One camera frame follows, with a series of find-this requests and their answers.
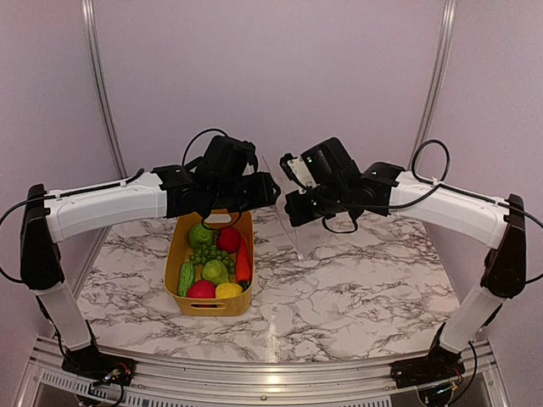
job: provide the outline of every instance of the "green fruit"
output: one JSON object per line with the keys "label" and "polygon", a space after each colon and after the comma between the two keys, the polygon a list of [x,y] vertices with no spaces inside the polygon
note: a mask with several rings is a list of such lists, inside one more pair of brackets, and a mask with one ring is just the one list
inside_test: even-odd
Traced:
{"label": "green fruit", "polygon": [[203,245],[211,246],[213,240],[213,231],[204,228],[200,223],[194,225],[188,232],[188,244],[194,249],[200,248]]}
{"label": "green fruit", "polygon": [[219,260],[210,260],[204,265],[202,279],[218,286],[223,282],[228,282],[228,270]]}
{"label": "green fruit", "polygon": [[181,267],[181,273],[179,274],[179,287],[177,288],[177,295],[179,297],[187,297],[188,289],[194,284],[196,278],[196,270],[191,263],[185,263]]}

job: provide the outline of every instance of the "plastic fruit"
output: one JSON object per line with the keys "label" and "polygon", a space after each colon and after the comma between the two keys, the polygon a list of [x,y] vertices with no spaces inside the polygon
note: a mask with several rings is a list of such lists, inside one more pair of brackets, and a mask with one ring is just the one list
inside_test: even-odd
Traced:
{"label": "plastic fruit", "polygon": [[223,282],[228,282],[228,271],[221,261],[210,260],[204,265],[202,278],[218,286]]}
{"label": "plastic fruit", "polygon": [[227,253],[236,253],[239,248],[241,236],[233,227],[223,229],[217,238],[216,245],[219,250],[225,250]]}
{"label": "plastic fruit", "polygon": [[223,282],[215,289],[215,298],[232,298],[241,294],[244,290],[235,282]]}
{"label": "plastic fruit", "polygon": [[188,244],[191,248],[208,247],[213,244],[213,231],[206,229],[201,223],[197,223],[188,231]]}
{"label": "plastic fruit", "polygon": [[215,285],[206,280],[198,280],[189,288],[188,298],[213,299],[215,298]]}
{"label": "plastic fruit", "polygon": [[187,297],[188,290],[194,284],[194,278],[196,276],[196,270],[192,263],[185,263],[181,267],[179,274],[179,287],[177,289],[177,295],[179,297]]}

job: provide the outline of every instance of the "red pepper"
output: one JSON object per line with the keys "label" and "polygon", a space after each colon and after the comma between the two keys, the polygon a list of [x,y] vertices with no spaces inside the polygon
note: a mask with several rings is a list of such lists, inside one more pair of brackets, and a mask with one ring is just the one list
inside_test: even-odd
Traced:
{"label": "red pepper", "polygon": [[247,251],[247,243],[245,239],[239,242],[238,257],[236,258],[236,281],[250,282],[251,281],[251,266],[249,262],[249,252]]}

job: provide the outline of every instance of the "yellow lemon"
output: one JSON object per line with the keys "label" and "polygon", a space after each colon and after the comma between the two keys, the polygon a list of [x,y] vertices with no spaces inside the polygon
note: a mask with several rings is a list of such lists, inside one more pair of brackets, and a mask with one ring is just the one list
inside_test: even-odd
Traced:
{"label": "yellow lemon", "polygon": [[241,294],[244,290],[235,282],[223,282],[215,289],[215,298],[231,298]]}

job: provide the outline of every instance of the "cucumber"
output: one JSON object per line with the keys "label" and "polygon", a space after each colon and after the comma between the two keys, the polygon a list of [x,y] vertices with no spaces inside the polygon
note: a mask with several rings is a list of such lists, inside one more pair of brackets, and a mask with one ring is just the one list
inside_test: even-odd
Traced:
{"label": "cucumber", "polygon": [[196,270],[192,263],[185,263],[181,266],[181,272],[179,273],[179,287],[177,288],[177,295],[179,297],[187,297],[187,292],[190,287],[193,286],[196,279]]}

